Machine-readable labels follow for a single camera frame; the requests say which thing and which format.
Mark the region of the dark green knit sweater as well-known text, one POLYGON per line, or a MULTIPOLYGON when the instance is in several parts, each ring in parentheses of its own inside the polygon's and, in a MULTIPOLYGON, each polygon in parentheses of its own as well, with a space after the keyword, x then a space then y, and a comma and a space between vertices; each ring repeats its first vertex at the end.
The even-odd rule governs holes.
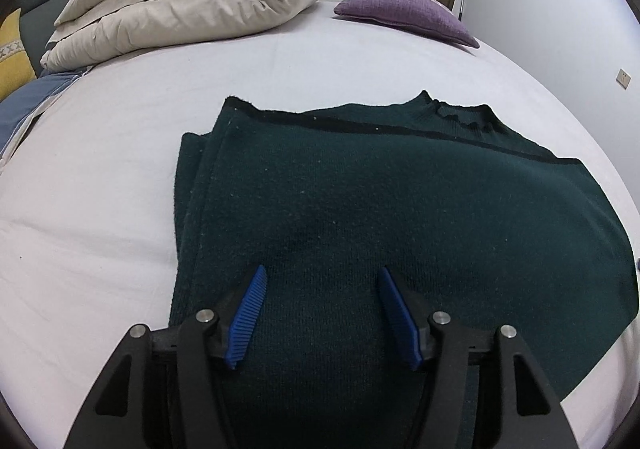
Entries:
POLYGON ((584 164, 428 94, 305 113, 227 99, 182 137, 175 227, 171 323, 268 276, 241 368, 217 382, 232 448, 413 445, 423 382, 381 269, 462 325, 514 325, 560 396, 638 313, 627 233, 584 164))

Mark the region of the white bed sheet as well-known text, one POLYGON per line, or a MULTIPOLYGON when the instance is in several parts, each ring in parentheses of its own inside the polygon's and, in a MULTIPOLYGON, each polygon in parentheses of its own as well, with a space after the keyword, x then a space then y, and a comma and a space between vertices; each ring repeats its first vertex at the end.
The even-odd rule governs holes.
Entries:
POLYGON ((320 2, 268 33, 130 53, 60 94, 2 169, 1 390, 32 442, 63 446, 131 325, 167 325, 183 134, 212 128, 230 96, 300 112, 421 92, 486 104, 524 137, 579 158, 638 240, 638 209, 597 141, 488 45, 339 20, 320 2))

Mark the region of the blue pillow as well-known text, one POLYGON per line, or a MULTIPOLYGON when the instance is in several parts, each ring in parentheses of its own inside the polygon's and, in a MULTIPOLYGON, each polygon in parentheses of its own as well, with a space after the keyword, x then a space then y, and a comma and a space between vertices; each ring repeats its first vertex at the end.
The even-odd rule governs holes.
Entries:
POLYGON ((1 166, 26 138, 32 124, 70 85, 91 70, 49 73, 17 89, 1 102, 1 166))

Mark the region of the purple cushion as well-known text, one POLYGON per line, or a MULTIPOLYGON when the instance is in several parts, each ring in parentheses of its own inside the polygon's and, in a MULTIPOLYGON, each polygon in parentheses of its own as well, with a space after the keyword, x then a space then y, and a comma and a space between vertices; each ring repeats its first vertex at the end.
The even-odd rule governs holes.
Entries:
POLYGON ((437 0, 343 0, 334 7, 342 18, 477 49, 480 44, 462 22, 437 0))

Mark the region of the yellow patterned cushion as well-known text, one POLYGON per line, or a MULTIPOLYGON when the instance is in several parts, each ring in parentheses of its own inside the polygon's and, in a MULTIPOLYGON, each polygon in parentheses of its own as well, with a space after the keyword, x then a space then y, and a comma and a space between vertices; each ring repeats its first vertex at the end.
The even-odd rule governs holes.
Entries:
POLYGON ((0 100, 36 78, 21 39, 21 9, 11 12, 2 22, 0 31, 0 100))

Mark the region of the beige wall socket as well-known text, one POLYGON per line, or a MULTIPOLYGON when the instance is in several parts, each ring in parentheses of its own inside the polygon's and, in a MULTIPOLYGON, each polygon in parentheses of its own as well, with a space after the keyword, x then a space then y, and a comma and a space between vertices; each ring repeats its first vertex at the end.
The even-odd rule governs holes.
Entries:
POLYGON ((627 89, 631 81, 630 75, 622 68, 616 75, 616 82, 620 84, 624 89, 627 89))

